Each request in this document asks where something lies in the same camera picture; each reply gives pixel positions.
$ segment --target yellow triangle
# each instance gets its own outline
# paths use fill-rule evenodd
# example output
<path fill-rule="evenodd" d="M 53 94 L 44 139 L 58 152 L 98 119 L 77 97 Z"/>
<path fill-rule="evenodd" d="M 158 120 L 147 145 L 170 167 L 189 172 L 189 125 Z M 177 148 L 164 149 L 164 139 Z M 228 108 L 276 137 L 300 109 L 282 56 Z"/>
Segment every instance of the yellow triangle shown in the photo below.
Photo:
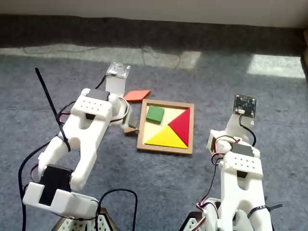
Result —
<path fill-rule="evenodd" d="M 145 144 L 188 149 L 186 144 L 180 139 L 180 137 L 178 137 L 170 126 L 166 126 L 163 130 L 145 142 Z"/>

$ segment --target black cable tie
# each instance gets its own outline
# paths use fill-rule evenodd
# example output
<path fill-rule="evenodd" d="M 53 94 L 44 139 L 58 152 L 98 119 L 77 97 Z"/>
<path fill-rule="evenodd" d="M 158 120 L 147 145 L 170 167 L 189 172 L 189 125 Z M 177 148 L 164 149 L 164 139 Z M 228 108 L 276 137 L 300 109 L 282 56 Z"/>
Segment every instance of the black cable tie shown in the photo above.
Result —
<path fill-rule="evenodd" d="M 263 208 L 267 208 L 266 205 L 261 205 L 261 206 L 255 207 L 252 210 L 250 210 L 250 212 L 247 214 L 248 219 L 254 212 L 256 212 L 257 210 L 263 209 Z"/>
<path fill-rule="evenodd" d="M 51 97 L 50 97 L 50 95 L 49 95 L 49 92 L 48 92 L 48 89 L 47 89 L 47 87 L 46 87 L 46 84 L 45 84 L 45 82 L 44 82 L 44 80 L 43 80 L 43 77 L 42 77 L 42 75 L 40 74 L 39 69 L 38 69 L 37 67 L 35 68 L 35 72 L 37 73 L 37 76 L 38 76 L 38 78 L 39 78 L 39 81 L 40 81 L 40 83 L 41 83 L 43 89 L 44 89 L 45 95 L 46 95 L 46 97 L 47 97 L 47 100 L 48 100 L 49 105 L 50 105 L 50 107 L 51 107 L 51 110 L 52 110 L 52 112 L 53 112 L 53 115 L 54 115 L 54 117 L 55 117 L 55 119 L 56 119 L 56 121 L 57 121 L 57 123 L 58 123 L 59 129 L 60 129 L 60 131 L 61 131 L 61 133 L 62 133 L 62 136 L 63 136 L 64 143 L 66 144 L 67 149 L 68 149 L 68 151 L 70 152 L 70 151 L 71 151 L 71 146 L 69 145 L 68 138 L 66 137 L 66 135 L 65 135 L 65 133 L 64 133 L 64 131 L 63 131 L 63 126 L 62 126 L 62 124 L 60 123 L 60 120 L 59 120 L 59 118 L 58 118 L 57 111 L 56 111 L 56 109 L 55 109 L 55 107 L 54 107 L 54 105 L 53 105 L 52 99 L 51 99 Z"/>
<path fill-rule="evenodd" d="M 271 206 L 271 207 L 268 207 L 266 205 L 261 205 L 261 206 L 255 207 L 252 210 L 250 210 L 250 212 L 247 214 L 247 217 L 249 219 L 254 212 L 256 212 L 257 210 L 263 209 L 263 208 L 266 208 L 270 212 L 270 211 L 272 211 L 276 208 L 280 208 L 280 207 L 282 207 L 282 204 L 274 205 L 274 206 Z"/>
<path fill-rule="evenodd" d="M 281 207 L 282 207 L 282 204 L 274 205 L 274 206 L 271 206 L 271 207 L 266 206 L 266 208 L 268 209 L 269 212 L 276 209 L 276 208 L 281 208 Z"/>

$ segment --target white wall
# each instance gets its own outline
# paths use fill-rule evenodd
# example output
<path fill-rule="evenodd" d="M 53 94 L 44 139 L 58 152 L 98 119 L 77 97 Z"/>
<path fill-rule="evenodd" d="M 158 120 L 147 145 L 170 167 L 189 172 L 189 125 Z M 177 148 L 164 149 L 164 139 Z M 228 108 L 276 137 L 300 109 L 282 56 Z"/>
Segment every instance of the white wall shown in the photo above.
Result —
<path fill-rule="evenodd" d="M 308 27 L 308 0 L 0 0 L 0 13 Z"/>

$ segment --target wooden frame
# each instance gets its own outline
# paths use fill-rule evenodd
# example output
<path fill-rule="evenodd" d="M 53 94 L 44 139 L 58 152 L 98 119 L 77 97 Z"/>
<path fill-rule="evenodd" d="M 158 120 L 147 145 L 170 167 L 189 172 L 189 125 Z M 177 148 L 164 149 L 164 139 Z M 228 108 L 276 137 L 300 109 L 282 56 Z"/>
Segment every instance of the wooden frame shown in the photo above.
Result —
<path fill-rule="evenodd" d="M 159 107 L 178 108 L 178 109 L 190 108 L 188 149 L 143 144 L 144 124 L 146 121 L 145 120 L 146 119 L 146 108 L 147 106 L 150 106 L 150 105 L 159 106 Z M 178 103 L 178 102 L 145 99 L 142 101 L 137 148 L 143 149 L 143 150 L 161 151 L 161 152 L 167 152 L 167 153 L 192 154 L 193 153 L 193 149 L 192 149 L 193 148 L 193 120 L 194 120 L 194 104 L 192 103 Z"/>

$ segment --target puzzle piece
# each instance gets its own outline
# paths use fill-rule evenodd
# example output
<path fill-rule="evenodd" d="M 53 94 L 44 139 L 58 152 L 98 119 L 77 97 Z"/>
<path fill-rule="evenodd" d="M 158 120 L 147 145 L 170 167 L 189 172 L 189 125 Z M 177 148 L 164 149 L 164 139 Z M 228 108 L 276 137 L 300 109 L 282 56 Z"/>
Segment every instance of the puzzle piece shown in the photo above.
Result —
<path fill-rule="evenodd" d="M 146 115 L 146 121 L 160 124 L 164 115 L 164 108 L 151 105 Z"/>
<path fill-rule="evenodd" d="M 190 108 L 186 109 L 181 115 L 176 117 L 169 123 L 169 126 L 181 138 L 181 140 L 188 146 L 189 143 L 189 117 Z"/>
<path fill-rule="evenodd" d="M 138 103 L 141 102 L 148 94 L 150 94 L 151 90 L 133 90 L 124 96 L 124 99 L 128 102 Z"/>
<path fill-rule="evenodd" d="M 145 142 L 145 144 L 188 149 L 170 126 L 166 126 L 163 130 Z"/>

